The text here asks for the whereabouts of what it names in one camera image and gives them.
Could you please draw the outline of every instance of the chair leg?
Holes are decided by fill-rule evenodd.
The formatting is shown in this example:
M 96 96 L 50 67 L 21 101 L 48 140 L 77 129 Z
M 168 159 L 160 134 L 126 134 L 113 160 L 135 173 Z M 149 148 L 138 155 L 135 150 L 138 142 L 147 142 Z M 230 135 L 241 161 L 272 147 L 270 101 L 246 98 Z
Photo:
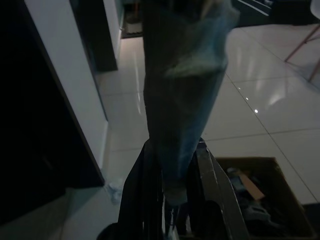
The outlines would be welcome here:
M 288 60 L 309 40 L 309 38 L 312 37 L 313 34 L 315 34 L 316 31 L 320 29 L 320 24 L 318 24 L 309 34 L 306 36 L 306 38 L 293 50 L 292 53 L 284 60 L 285 62 L 288 62 Z
M 310 76 L 310 78 L 309 78 L 309 80 L 308 80 L 309 82 L 312 81 L 312 79 L 315 77 L 315 75 L 317 74 L 317 72 L 318 72 L 319 70 L 320 70 L 320 59 L 319 59 L 318 63 L 316 64 L 313 72 L 311 73 L 311 76 Z

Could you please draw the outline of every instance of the cardboard box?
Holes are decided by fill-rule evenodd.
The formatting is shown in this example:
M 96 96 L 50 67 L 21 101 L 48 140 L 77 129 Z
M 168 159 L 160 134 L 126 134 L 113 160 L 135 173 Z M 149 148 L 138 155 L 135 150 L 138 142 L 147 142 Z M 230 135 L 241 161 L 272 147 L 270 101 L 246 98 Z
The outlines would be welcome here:
M 250 237 L 252 240 L 315 240 L 317 235 L 311 227 L 304 209 L 296 199 L 288 186 L 286 179 L 272 157 L 220 157 L 214 159 L 211 156 L 214 172 L 220 166 L 224 171 L 228 168 L 236 168 L 242 172 L 251 172 L 257 176 L 261 183 L 268 188 L 272 198 L 276 201 L 279 209 L 289 219 L 289 225 L 295 230 L 294 237 Z

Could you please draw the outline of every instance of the open cardboard box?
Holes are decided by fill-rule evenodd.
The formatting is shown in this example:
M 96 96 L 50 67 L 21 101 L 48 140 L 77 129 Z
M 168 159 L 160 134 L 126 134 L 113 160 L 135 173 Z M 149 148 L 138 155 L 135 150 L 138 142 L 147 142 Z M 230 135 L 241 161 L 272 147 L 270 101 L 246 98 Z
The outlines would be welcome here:
M 289 219 L 291 229 L 295 231 L 294 237 L 250 237 L 252 240 L 315 240 L 317 235 L 311 227 L 304 209 L 288 186 L 286 179 L 272 157 L 212 157 L 212 165 L 217 175 L 219 166 L 225 171 L 228 168 L 237 168 L 242 172 L 250 172 L 259 178 L 268 188 L 277 202 L 279 209 Z

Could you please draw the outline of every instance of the white tile floor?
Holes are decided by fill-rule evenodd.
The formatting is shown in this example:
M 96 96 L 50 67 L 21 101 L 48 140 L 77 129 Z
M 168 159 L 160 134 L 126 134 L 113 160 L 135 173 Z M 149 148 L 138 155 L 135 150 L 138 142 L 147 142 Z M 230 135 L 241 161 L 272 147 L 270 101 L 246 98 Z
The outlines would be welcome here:
M 276 157 L 303 204 L 320 201 L 320 73 L 306 81 L 320 40 L 305 44 L 290 63 L 283 59 L 312 27 L 234 29 L 226 76 L 202 135 L 216 157 Z M 148 139 L 142 38 L 122 40 L 118 65 L 98 76 L 112 132 L 109 181 L 126 178 Z

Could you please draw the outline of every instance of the wooden chair leg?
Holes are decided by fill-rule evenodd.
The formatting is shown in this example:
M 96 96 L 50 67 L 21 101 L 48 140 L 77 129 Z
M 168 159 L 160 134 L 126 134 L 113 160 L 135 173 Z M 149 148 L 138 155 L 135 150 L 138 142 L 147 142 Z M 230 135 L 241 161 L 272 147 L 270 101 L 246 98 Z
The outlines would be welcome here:
M 309 78 L 309 80 L 308 80 L 309 82 L 312 81 L 312 79 L 315 77 L 315 75 L 317 74 L 317 72 L 318 72 L 319 70 L 320 70 L 320 59 L 319 59 L 318 63 L 316 64 L 313 72 L 311 73 L 311 76 L 310 76 L 310 78 Z
M 309 34 L 308 36 L 306 36 L 306 38 L 295 48 L 295 50 L 293 50 L 292 53 L 290 53 L 290 55 L 284 60 L 285 62 L 288 62 L 289 59 L 306 43 L 306 41 L 309 40 L 309 38 L 312 37 L 313 34 L 315 34 L 316 31 L 318 31 L 318 29 L 320 29 L 320 24 L 318 24 Z

